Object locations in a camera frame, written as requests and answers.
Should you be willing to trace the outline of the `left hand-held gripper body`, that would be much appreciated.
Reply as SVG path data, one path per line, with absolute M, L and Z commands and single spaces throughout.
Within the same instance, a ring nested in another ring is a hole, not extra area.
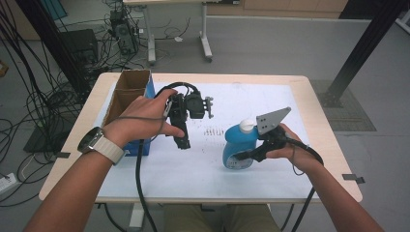
M 203 119 L 205 113 L 209 118 L 213 118 L 211 97 L 201 98 L 200 93 L 190 93 L 173 95 L 168 99 L 165 115 L 170 119 L 172 126 L 181 130 L 186 130 L 188 117 L 192 119 Z

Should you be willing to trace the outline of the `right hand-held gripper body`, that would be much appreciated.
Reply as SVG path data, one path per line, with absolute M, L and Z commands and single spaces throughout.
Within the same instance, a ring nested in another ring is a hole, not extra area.
M 256 117 L 258 139 L 262 140 L 270 150 L 281 149 L 285 146 L 286 131 L 280 123 L 290 111 L 290 107 L 285 107 Z

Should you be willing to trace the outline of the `blue detergent bottle white cap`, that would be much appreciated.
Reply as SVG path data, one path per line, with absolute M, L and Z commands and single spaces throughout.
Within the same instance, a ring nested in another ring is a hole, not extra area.
M 256 147 L 258 131 L 254 121 L 246 119 L 229 128 L 225 133 L 226 144 L 223 149 L 222 162 L 228 169 L 241 170 L 249 168 L 253 159 L 236 159 L 235 155 L 252 151 Z

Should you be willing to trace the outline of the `blue cardboard box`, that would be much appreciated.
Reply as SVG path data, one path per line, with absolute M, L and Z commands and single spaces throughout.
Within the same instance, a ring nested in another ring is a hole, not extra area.
M 123 71 L 108 94 L 108 106 L 102 124 L 117 119 L 138 97 L 152 99 L 156 95 L 152 74 L 149 70 Z

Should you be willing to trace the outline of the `person's left hand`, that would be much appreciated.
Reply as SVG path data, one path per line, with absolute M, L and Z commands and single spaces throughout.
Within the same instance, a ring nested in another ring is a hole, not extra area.
M 163 119 L 165 104 L 175 94 L 175 90 L 165 89 L 154 99 L 138 97 L 119 119 L 102 128 L 104 136 L 121 148 L 130 141 L 148 139 L 157 134 L 183 137 L 185 133 L 182 130 Z

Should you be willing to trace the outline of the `white board mat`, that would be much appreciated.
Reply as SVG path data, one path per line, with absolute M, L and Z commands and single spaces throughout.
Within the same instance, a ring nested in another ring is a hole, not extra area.
M 283 122 L 305 143 L 308 134 L 293 91 L 288 85 L 198 83 L 204 96 L 212 97 L 212 119 L 187 121 L 190 148 L 180 150 L 170 137 L 159 136 L 142 158 L 140 180 L 148 202 L 274 202 L 304 199 L 308 178 L 293 174 L 284 159 L 254 162 L 243 170 L 222 164 L 226 131 L 244 119 L 289 107 Z

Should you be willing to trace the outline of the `white desk with legs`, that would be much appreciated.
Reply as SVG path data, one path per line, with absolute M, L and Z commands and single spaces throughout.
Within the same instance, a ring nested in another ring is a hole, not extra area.
M 151 30 L 149 5 L 155 4 L 200 4 L 201 5 L 201 30 L 199 31 L 199 39 L 202 44 L 205 59 L 209 62 L 213 59 L 213 53 L 207 37 L 207 1 L 208 0 L 123 0 L 123 3 L 128 6 L 136 6 L 142 11 L 146 33 L 147 33 L 147 61 L 153 66 L 157 62 L 156 57 L 156 39 Z

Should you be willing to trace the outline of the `person's legs in olive trousers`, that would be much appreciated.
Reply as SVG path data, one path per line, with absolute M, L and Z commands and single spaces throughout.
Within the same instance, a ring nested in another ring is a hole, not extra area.
M 164 232 L 215 232 L 199 205 L 169 204 L 163 214 Z M 281 232 L 266 204 L 226 205 L 222 221 L 226 232 Z

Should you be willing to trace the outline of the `black computer tower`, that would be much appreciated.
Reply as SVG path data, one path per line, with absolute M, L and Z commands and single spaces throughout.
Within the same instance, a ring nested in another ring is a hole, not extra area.
M 137 42 L 124 10 L 110 12 L 110 24 L 114 37 L 117 39 L 120 52 L 130 55 L 137 52 Z

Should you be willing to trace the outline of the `wooden cabinet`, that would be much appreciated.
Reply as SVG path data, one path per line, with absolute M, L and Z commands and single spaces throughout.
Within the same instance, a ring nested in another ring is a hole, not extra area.
M 208 4 L 209 15 L 338 18 L 348 0 L 233 0 Z

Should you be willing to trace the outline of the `black metal stand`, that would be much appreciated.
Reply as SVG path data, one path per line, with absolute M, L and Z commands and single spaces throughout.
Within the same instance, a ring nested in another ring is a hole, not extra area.
M 336 78 L 318 99 L 323 107 L 341 107 L 340 99 L 366 60 L 410 0 L 386 0 L 354 46 Z

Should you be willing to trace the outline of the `black equipment case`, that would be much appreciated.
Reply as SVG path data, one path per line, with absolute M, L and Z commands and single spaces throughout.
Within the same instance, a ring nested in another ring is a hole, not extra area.
M 98 61 L 98 42 L 92 29 L 61 32 L 64 45 L 79 64 L 95 64 Z

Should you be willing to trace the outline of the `black floor plate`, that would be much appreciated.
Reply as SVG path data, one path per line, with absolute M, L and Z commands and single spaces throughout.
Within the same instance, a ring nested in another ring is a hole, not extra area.
M 59 152 L 65 143 L 66 135 L 63 130 L 35 127 L 23 150 L 27 153 Z

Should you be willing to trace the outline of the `white power strip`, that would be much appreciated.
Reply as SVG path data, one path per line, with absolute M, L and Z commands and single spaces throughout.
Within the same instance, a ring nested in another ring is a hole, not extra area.
M 14 173 L 10 173 L 0 179 L 0 194 L 12 189 L 17 185 L 17 179 Z

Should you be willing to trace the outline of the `black metal post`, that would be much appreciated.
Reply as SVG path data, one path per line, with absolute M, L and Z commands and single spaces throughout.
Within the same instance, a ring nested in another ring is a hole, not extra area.
M 15 0 L 28 21 L 44 42 L 63 74 L 79 97 L 87 98 L 92 90 L 83 71 L 63 43 L 52 17 L 41 0 Z

